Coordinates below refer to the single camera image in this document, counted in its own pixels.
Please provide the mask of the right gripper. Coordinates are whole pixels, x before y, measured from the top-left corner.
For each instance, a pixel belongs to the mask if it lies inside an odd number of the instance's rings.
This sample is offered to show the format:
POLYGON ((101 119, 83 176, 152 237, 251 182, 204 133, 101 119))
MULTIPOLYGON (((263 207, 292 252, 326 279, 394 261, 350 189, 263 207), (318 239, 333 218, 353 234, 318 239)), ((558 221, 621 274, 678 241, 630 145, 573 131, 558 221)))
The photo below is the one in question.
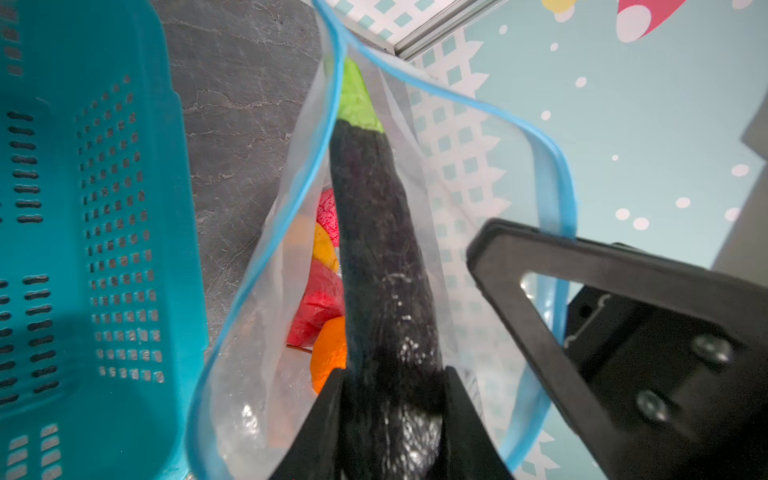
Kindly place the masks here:
POLYGON ((764 287, 498 219, 467 266, 608 478, 766 478, 764 287))

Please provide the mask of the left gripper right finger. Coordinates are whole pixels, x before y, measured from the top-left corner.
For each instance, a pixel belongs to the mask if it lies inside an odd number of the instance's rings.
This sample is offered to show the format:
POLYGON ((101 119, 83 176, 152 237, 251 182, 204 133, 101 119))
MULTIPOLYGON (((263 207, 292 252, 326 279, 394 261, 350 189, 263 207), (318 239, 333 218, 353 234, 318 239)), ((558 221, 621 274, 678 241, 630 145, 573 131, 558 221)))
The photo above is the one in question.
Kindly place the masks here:
POLYGON ((513 479, 453 367, 445 368, 442 388, 439 453, 426 478, 513 479))

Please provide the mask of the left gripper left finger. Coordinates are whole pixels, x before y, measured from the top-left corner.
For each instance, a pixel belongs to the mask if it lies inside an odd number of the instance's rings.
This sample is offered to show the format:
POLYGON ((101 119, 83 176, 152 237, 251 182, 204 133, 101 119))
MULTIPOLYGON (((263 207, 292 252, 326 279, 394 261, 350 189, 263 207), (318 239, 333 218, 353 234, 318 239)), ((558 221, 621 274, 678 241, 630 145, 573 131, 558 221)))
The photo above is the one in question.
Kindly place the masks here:
POLYGON ((274 470, 272 480, 338 480, 340 411, 345 371, 334 369, 302 424, 296 439, 274 470))

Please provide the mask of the dark toy eggplant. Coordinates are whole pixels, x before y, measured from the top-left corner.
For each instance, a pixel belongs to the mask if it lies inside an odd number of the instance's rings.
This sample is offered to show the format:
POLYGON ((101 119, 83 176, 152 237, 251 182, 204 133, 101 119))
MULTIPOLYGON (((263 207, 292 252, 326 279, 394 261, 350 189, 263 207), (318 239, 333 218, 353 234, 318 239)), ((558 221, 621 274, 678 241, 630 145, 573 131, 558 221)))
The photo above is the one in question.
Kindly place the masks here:
POLYGON ((350 479, 427 479, 442 431, 434 301, 392 147, 352 60, 329 157, 348 345, 342 468, 350 479))

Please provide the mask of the orange toy tomato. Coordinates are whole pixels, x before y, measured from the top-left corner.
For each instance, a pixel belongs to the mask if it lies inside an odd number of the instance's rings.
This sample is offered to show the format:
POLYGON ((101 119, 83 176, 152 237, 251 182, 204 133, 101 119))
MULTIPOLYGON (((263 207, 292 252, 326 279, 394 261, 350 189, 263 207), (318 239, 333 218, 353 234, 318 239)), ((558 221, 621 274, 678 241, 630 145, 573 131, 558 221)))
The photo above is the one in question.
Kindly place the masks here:
POLYGON ((319 394, 332 371, 345 369, 346 362, 346 324, 341 316, 325 322, 314 343, 310 359, 313 390, 319 394))

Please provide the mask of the clear zip top bag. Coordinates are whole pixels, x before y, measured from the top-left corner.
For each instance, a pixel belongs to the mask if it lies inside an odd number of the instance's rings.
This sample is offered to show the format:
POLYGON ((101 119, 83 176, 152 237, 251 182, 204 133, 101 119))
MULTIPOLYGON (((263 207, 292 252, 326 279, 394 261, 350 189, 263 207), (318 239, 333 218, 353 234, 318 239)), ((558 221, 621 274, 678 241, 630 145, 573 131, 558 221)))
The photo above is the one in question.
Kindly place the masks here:
POLYGON ((323 58, 280 190, 197 385, 199 479, 508 479, 550 400, 471 277, 510 210, 573 238, 561 149, 360 43, 323 58))

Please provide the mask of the red toy pepper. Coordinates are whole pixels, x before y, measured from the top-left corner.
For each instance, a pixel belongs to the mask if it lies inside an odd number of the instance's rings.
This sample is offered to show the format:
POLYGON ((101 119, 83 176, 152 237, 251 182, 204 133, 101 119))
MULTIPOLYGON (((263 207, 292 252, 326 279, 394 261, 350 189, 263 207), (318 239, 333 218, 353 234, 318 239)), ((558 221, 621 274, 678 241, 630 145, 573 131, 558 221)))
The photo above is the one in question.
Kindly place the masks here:
POLYGON ((344 315, 342 279, 319 260, 313 259, 306 289, 288 333, 287 344, 311 347, 327 321, 344 315))

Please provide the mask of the pink toy fruit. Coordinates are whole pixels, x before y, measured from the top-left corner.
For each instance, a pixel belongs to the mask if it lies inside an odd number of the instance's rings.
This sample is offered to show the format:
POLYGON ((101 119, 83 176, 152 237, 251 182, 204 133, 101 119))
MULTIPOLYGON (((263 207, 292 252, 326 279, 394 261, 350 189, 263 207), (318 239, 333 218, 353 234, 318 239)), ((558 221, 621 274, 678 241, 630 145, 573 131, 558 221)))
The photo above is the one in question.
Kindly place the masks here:
POLYGON ((317 207, 316 220, 328 234, 332 245, 337 248, 340 245, 339 223, 334 190, 332 188, 322 191, 317 207))

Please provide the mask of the teal plastic basket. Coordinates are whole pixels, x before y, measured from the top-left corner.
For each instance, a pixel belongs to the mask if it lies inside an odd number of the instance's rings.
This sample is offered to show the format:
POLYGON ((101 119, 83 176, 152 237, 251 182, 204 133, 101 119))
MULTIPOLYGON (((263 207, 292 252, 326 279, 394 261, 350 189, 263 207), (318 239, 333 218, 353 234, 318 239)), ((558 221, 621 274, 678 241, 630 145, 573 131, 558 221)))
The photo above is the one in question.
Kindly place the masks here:
POLYGON ((208 334, 147 1, 1 5, 1 475, 184 479, 208 334))

